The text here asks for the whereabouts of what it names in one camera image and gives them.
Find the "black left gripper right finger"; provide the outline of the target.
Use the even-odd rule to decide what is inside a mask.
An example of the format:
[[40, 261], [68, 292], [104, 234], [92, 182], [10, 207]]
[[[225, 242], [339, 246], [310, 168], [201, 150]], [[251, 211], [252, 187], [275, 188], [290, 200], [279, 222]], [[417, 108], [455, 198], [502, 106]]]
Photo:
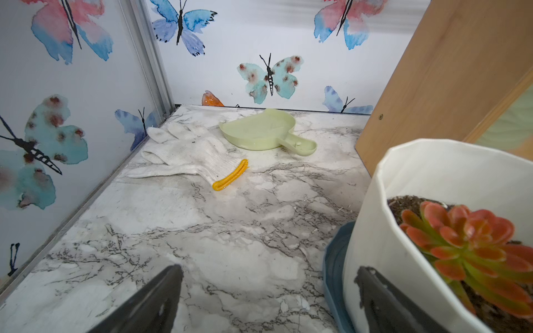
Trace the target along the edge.
[[447, 331], [375, 268], [361, 266], [355, 283], [370, 332]]

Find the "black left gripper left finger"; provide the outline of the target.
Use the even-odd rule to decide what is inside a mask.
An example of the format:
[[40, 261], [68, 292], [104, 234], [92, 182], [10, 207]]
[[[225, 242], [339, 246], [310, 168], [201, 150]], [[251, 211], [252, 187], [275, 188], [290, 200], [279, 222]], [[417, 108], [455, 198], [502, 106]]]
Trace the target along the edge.
[[91, 332], [171, 332], [178, 311], [183, 269], [166, 267], [149, 283], [94, 326]]

